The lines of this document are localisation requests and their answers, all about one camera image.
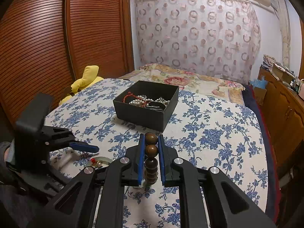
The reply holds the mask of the circle patterned sheer curtain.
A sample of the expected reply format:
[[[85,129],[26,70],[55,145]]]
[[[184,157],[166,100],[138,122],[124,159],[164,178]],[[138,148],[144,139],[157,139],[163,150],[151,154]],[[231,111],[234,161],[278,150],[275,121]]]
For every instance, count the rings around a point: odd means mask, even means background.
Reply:
[[[240,83],[250,80],[261,43],[245,0],[135,0],[141,64],[158,63]]]

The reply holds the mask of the black jewelry box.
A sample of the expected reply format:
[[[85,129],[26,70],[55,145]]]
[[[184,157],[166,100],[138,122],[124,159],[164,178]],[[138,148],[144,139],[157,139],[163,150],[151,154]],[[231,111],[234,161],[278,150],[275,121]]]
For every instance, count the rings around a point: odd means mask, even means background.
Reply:
[[[136,107],[122,102],[131,92],[146,98],[144,107]],[[164,131],[178,103],[179,87],[148,81],[137,81],[114,100],[114,108],[119,119],[159,132]]]

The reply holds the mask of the yellow plush toy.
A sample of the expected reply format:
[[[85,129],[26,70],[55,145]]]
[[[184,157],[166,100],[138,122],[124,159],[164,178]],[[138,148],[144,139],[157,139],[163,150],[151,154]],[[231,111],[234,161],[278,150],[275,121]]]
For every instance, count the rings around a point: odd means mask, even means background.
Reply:
[[[59,105],[64,104],[69,99],[80,93],[84,89],[92,86],[93,84],[102,81],[103,78],[98,76],[99,66],[89,65],[85,67],[82,78],[77,79],[73,84],[67,86],[64,91]]]

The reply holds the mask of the blue floral white blanket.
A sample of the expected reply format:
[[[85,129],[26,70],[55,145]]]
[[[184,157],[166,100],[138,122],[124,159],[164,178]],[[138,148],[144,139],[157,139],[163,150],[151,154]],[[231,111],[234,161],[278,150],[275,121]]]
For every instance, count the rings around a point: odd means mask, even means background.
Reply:
[[[98,153],[70,148],[51,153],[51,163],[67,177],[76,176],[92,158],[115,161],[137,145],[148,128],[120,120],[114,99],[132,82],[106,79],[54,109],[47,126],[67,128],[76,139],[98,146]],[[200,169],[216,167],[263,211],[268,194],[267,159],[262,128],[253,108],[190,91],[178,93],[177,105],[162,132],[160,147]],[[123,227],[180,227],[177,187],[161,179],[151,186],[125,187]]]

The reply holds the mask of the wooden louvered wardrobe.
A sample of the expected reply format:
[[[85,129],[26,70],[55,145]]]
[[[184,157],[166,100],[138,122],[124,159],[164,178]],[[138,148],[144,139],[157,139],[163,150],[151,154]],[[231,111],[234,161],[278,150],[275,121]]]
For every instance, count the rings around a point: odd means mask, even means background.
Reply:
[[[39,93],[53,96],[97,65],[104,78],[134,70],[129,0],[5,0],[1,108],[14,125]]]

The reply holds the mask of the wooden sideboard cabinet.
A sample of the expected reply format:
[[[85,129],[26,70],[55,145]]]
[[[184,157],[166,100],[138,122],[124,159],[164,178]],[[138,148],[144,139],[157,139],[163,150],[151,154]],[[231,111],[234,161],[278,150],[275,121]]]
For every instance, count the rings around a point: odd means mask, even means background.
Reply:
[[[281,178],[303,153],[303,100],[260,67],[258,79],[262,78],[267,85],[261,109]]]

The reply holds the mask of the blue plastic bag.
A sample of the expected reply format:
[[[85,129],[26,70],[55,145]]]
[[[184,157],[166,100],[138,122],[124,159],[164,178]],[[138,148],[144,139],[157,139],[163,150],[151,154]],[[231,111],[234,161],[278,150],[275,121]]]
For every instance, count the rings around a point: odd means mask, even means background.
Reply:
[[[264,76],[262,79],[254,79],[249,82],[253,88],[266,89],[268,81],[265,80]]]

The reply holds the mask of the red cord jade pendant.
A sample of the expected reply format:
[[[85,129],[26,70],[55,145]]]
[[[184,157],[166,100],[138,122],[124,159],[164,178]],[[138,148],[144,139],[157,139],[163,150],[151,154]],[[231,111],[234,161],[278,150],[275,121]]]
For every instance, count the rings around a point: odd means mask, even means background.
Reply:
[[[124,96],[122,102],[136,107],[144,107],[146,104],[146,98],[141,95],[135,95],[131,92],[128,92]]]

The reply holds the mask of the pink floral bedspread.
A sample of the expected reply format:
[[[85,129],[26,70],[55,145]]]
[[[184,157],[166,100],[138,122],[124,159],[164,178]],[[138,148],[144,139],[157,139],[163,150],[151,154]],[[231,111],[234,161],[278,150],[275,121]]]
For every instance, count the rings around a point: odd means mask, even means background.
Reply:
[[[212,96],[244,105],[244,86],[238,82],[195,74],[157,63],[139,67],[119,79],[151,81],[178,86],[180,90]]]

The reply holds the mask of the cardboard box on cabinet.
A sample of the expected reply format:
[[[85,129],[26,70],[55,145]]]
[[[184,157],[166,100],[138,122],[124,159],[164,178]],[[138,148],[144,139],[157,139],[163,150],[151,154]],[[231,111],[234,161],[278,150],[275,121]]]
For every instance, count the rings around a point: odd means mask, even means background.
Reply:
[[[272,67],[272,74],[274,74],[279,80],[290,84],[295,79],[295,76],[284,66],[279,63],[274,63]]]

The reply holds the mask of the cream lace side curtain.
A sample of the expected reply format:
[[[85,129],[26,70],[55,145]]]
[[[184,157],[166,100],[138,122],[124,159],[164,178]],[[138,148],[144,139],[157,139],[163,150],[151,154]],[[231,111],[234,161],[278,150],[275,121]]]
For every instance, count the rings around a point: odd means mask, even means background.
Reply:
[[[285,0],[275,0],[282,36],[282,65],[290,68],[290,21]]]

